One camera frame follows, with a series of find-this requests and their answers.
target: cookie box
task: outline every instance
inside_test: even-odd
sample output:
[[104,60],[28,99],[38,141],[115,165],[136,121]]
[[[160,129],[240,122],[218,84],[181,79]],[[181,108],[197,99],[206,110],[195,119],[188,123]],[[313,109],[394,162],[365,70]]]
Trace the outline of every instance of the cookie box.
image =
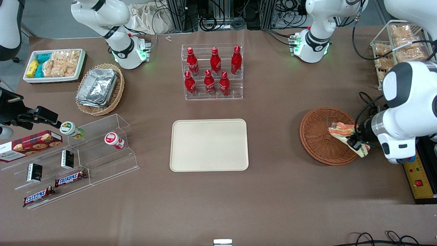
[[[45,77],[45,78],[30,78],[26,75],[26,71],[29,69],[30,63],[37,59],[39,54],[48,54],[53,53],[55,51],[68,51],[75,50],[80,51],[79,61],[77,62],[76,71],[74,72],[74,76],[70,77]],[[23,80],[30,84],[54,84],[54,83],[67,83],[67,82],[75,82],[80,77],[83,62],[85,60],[85,51],[83,49],[52,49],[52,50],[36,50],[33,51],[30,55],[29,61],[26,65],[26,70],[24,70]]]
[[45,130],[0,145],[0,162],[11,162],[59,145],[62,145],[62,137],[50,130]]

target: small black box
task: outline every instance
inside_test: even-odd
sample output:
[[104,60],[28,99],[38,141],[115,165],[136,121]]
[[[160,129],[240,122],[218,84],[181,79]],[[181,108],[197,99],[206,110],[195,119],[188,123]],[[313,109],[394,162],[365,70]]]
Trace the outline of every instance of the small black box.
[[42,178],[42,166],[38,164],[31,163],[28,166],[28,176],[27,182],[41,182]]
[[61,167],[71,170],[74,167],[74,153],[68,150],[62,151]]

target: brown tabletop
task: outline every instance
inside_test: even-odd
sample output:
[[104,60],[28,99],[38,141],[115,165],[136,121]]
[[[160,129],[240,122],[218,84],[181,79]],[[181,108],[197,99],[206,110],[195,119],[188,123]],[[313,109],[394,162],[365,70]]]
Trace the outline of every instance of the brown tabletop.
[[[367,47],[380,28],[357,29],[363,54],[371,55]],[[387,239],[384,231],[394,230],[435,244],[437,208],[413,205],[402,166],[388,163],[378,150],[345,166],[324,166],[300,142],[298,126],[309,110],[333,106],[355,116],[364,106],[359,91],[380,95],[373,62],[355,54],[350,28],[336,30],[328,54],[316,64],[291,57],[288,47],[260,31],[195,32],[171,40],[160,36],[150,62],[122,70],[126,88],[113,113],[132,125],[129,145],[141,168],[36,210],[22,208],[12,175],[0,172],[0,242],[201,246],[231,238],[236,246],[329,246],[355,241],[355,232]],[[181,45],[225,42],[244,43],[244,99],[185,101]],[[31,50],[65,48],[86,51],[86,70],[115,64],[100,38],[31,38]],[[61,121],[99,119],[77,108],[77,86],[21,81],[17,92],[26,106],[43,105]],[[228,118],[247,122],[246,171],[170,170],[174,121]],[[39,124],[33,132],[48,128]],[[30,133],[15,130],[16,138]],[[223,158],[219,150],[212,153]]]

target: yellow control panel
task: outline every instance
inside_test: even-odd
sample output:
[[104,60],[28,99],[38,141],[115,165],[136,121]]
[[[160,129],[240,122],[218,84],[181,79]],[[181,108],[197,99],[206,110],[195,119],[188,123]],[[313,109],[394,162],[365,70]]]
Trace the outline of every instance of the yellow control panel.
[[434,198],[433,191],[423,169],[422,162],[416,152],[416,159],[404,164],[405,173],[413,191],[414,198]]

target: clear acrylic shelf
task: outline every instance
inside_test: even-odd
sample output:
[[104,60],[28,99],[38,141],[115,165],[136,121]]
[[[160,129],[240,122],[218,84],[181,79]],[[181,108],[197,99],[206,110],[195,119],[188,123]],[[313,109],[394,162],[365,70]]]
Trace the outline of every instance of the clear acrylic shelf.
[[[243,58],[243,62],[241,64],[241,75],[235,76],[231,73],[231,58],[234,54],[235,46],[241,47],[241,57]],[[198,95],[195,97],[190,97],[188,95],[187,89],[184,85],[184,72],[188,71],[187,65],[187,48],[193,48],[194,55],[197,57],[199,62],[199,75],[193,77],[196,82],[196,88],[198,91]],[[203,82],[205,78],[205,70],[211,69],[210,58],[211,58],[211,48],[217,47],[218,55],[222,60],[222,71],[228,72],[228,78],[230,82],[230,94],[227,97],[222,97],[220,95],[220,78],[214,78],[215,85],[215,95],[209,96],[206,94],[205,84]],[[229,43],[229,44],[192,44],[192,45],[182,45],[182,86],[184,87],[185,100],[236,100],[243,99],[243,65],[244,65],[244,52],[243,52],[243,44],[242,43]]]
[[[28,197],[48,186],[55,186],[55,179],[60,179],[85,170],[87,177],[54,188],[55,194],[28,204],[26,207],[34,209],[63,199],[81,190],[90,188],[104,181],[138,169],[134,151],[128,145],[130,125],[118,114],[114,114],[89,124],[80,126],[85,132],[82,139],[76,140],[68,137],[68,145],[54,148],[56,151],[42,156],[23,158],[23,162],[9,167],[14,172],[15,190]],[[109,132],[115,132],[125,140],[122,149],[116,149],[104,142],[104,137]],[[67,170],[61,167],[63,150],[74,153],[74,169]],[[29,163],[43,166],[42,179],[38,183],[26,182],[27,167]]]

